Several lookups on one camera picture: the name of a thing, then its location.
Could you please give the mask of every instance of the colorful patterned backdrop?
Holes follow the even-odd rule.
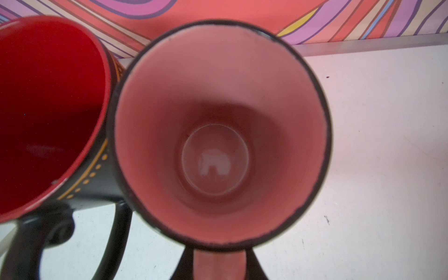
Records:
[[[206,18],[250,22],[289,44],[448,31],[447,0],[0,0],[0,23],[38,14],[86,26],[118,58]]]

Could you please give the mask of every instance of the cup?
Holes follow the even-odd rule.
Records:
[[[107,134],[126,201],[187,246],[172,279],[265,279],[252,247],[303,215],[332,146],[305,61],[273,34],[225,20],[147,46],[112,94]]]
[[[122,68],[83,26],[25,17],[0,26],[0,223],[17,234],[0,278],[39,279],[46,246],[74,231],[72,212],[116,204],[94,279],[112,279],[132,211],[111,175],[105,118]]]

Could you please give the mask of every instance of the pink mug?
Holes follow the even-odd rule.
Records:
[[[305,61],[273,34],[223,20],[147,46],[112,94],[107,130],[126,201],[187,245],[172,279],[214,277],[209,256],[232,279],[265,278],[251,248],[305,212],[332,146]]]

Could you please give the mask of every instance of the red rim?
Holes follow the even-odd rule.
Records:
[[[65,18],[54,17],[54,16],[33,16],[33,17],[25,17],[19,18],[10,22],[7,22],[0,26],[0,28],[7,28],[8,25],[13,24],[14,22],[55,22],[55,23],[63,23],[65,25],[69,25],[80,30],[97,48],[101,60],[103,62],[104,69],[104,77],[105,77],[105,88],[104,88],[104,99],[103,104],[101,106],[101,111],[99,113],[99,117],[95,124],[93,131],[91,132],[90,138],[85,144],[84,148],[81,150],[79,155],[70,165],[70,167],[57,179],[53,185],[49,186],[44,192],[42,192],[39,196],[35,197],[31,201],[26,204],[15,208],[14,210],[5,212],[0,215],[0,223],[6,222],[8,220],[17,219],[23,214],[36,209],[46,198],[48,198],[52,193],[54,193],[57,189],[59,189],[66,181],[70,178],[71,175],[77,170],[77,168],[81,165],[87,154],[89,153],[94,141],[104,123],[106,112],[108,108],[108,102],[110,98],[110,90],[111,90],[111,73],[109,68],[108,54],[105,52],[102,44],[99,40],[85,27]]]

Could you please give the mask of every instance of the black rim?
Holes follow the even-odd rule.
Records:
[[[247,239],[241,242],[236,243],[228,243],[228,244],[216,244],[216,243],[202,243],[195,239],[180,235],[178,233],[175,233],[174,231],[167,228],[163,223],[158,221],[155,217],[151,215],[151,213],[148,212],[148,210],[143,206],[143,204],[137,199],[136,195],[132,191],[132,189],[129,187],[123,172],[121,171],[120,166],[118,165],[118,160],[116,156],[116,150],[115,150],[115,133],[114,133],[114,127],[115,127],[115,111],[118,105],[118,101],[120,98],[120,93],[123,88],[123,85],[126,83],[126,80],[129,76],[129,74],[132,72],[132,69],[134,66],[138,63],[140,58],[144,56],[153,46],[155,46],[158,42],[162,41],[163,39],[173,35],[174,33],[177,33],[178,31],[181,31],[183,29],[187,29],[193,26],[200,26],[200,25],[225,25],[225,26],[239,26],[246,29],[249,29],[256,33],[262,33],[266,36],[268,36],[272,41],[281,44],[283,47],[285,47],[296,59],[297,61],[305,68],[306,72],[308,73],[308,76],[310,77],[311,81],[314,84],[314,88],[319,96],[319,100],[322,106],[322,109],[324,111],[325,120],[327,122],[327,144],[325,147],[325,153],[324,153],[324,159],[322,162],[322,167],[320,169],[319,176],[316,180],[316,183],[313,186],[313,190],[311,191],[308,199],[305,201],[305,203],[299,207],[289,218],[287,218],[279,227],[275,228],[274,230],[270,231],[269,233],[263,234],[257,238]],[[111,160],[114,165],[114,171],[115,171],[115,177],[118,181],[118,185],[120,186],[121,190],[124,193],[125,199],[128,202],[129,205],[132,206],[134,210],[139,212],[142,217],[145,219],[145,221],[158,231],[160,231],[165,236],[168,236],[169,238],[172,238],[173,240],[176,240],[180,243],[183,243],[189,247],[202,249],[202,250],[213,250],[213,251],[222,251],[222,252],[229,252],[229,251],[237,251],[237,250],[245,250],[248,248],[251,248],[253,246],[260,245],[275,236],[282,233],[284,230],[289,228],[294,222],[296,222],[302,215],[305,213],[307,208],[310,206],[310,204],[313,202],[314,198],[316,197],[317,193],[319,192],[321,185],[323,183],[323,180],[325,178],[325,175],[327,173],[328,165],[330,163],[330,155],[331,155],[331,148],[332,148],[332,125],[331,125],[331,118],[330,118],[330,111],[328,109],[327,101],[325,99],[325,95],[322,91],[322,88],[315,77],[313,71],[311,68],[306,64],[306,62],[300,57],[300,55],[287,43],[282,41],[280,38],[276,37],[274,34],[271,34],[257,26],[245,23],[245,22],[237,22],[237,21],[230,21],[230,20],[204,20],[204,21],[198,21],[198,22],[192,22],[183,26],[180,26],[178,28],[175,28],[162,36],[158,37],[154,41],[152,41],[148,46],[146,46],[137,57],[132,61],[132,63],[129,65],[128,69],[126,70],[125,74],[123,75],[122,79],[120,80],[119,84],[115,88],[110,101],[110,107],[107,117],[107,135],[108,139],[110,141],[109,150],[110,150],[110,156]]]

